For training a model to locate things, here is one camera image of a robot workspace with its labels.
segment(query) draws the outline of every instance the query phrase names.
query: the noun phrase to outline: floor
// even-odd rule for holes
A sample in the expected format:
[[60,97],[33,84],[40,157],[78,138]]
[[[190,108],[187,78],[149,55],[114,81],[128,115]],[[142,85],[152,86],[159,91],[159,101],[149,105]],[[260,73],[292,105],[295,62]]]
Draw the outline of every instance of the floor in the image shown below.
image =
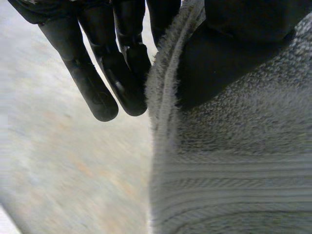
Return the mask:
[[[148,23],[147,12],[143,40],[153,60]],[[113,121],[97,121],[38,27],[3,0],[0,31],[6,212],[23,234],[146,233],[148,113],[130,117],[120,108]]]

